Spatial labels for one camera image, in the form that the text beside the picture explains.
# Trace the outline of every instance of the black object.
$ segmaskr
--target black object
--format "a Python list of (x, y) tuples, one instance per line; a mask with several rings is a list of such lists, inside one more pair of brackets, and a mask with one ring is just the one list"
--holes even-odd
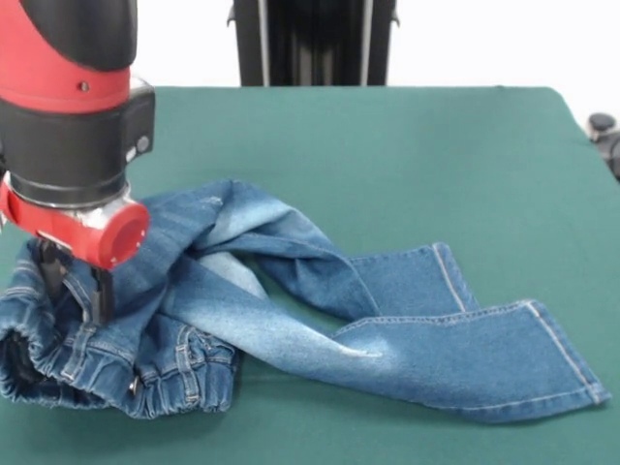
[(69, 61), (117, 71), (136, 59), (137, 0), (20, 2), (46, 42)]
[(387, 83), (396, 0), (234, 0), (233, 8), (243, 86)]
[(614, 177), (620, 181), (620, 131), (614, 131), (615, 119), (606, 113), (594, 113), (588, 118), (590, 140), (597, 146)]
[(39, 243), (39, 254), (39, 269), (46, 283), (47, 296), (54, 301), (60, 296), (64, 280), (56, 244), (47, 239), (42, 240)]
[(588, 122), (592, 129), (599, 133), (609, 131), (616, 125), (616, 120), (613, 116), (606, 113), (594, 113), (588, 118)]
[(94, 206), (124, 190), (127, 154), (139, 140), (147, 143), (136, 155), (152, 149), (154, 118), (155, 93), (148, 85), (125, 105), (85, 114), (36, 111), (0, 99), (0, 155), (13, 189), (32, 203)]
[(96, 325), (105, 325), (114, 314), (114, 288), (112, 275), (106, 269), (91, 267), (97, 288), (92, 298), (92, 320)]

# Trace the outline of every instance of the red cylindrical component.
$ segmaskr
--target red cylindrical component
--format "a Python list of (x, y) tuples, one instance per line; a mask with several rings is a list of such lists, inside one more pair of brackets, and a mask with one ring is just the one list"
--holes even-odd
[(2, 0), (1, 9), (0, 99), (59, 113), (101, 111), (127, 101), (129, 67), (105, 73), (80, 67), (46, 42), (19, 0)]
[(130, 203), (100, 228), (83, 225), (63, 211), (42, 208), (16, 195), (6, 181), (0, 185), (0, 211), (27, 233), (51, 239), (93, 266), (112, 269), (130, 260), (144, 242), (149, 215), (140, 203)]

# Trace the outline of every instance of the black metal frame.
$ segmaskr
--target black metal frame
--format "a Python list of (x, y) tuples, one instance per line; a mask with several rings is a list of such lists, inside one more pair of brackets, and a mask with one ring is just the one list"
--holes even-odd
[[(266, 0), (269, 85), (362, 85), (361, 0)], [(396, 0), (374, 0), (367, 81), (386, 85)], [(242, 86), (264, 85), (259, 0), (234, 0)]]

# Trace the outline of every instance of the screw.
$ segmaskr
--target screw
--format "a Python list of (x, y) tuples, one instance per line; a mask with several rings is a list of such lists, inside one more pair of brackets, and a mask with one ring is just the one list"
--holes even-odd
[(141, 138), (138, 139), (138, 143), (136, 144), (136, 148), (138, 149), (138, 152), (143, 152), (148, 148), (148, 145), (151, 143), (151, 141), (148, 139), (147, 136), (142, 136)]

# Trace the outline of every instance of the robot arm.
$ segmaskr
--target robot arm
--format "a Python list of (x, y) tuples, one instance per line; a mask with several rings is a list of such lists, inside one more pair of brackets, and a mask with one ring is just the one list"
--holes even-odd
[(54, 250), (92, 265), (93, 319), (105, 322), (109, 271), (135, 255), (148, 227), (125, 175), (153, 143), (154, 92), (133, 86), (129, 71), (136, 0), (3, 0), (2, 9), (0, 215), (41, 240), (53, 288), (62, 282)]

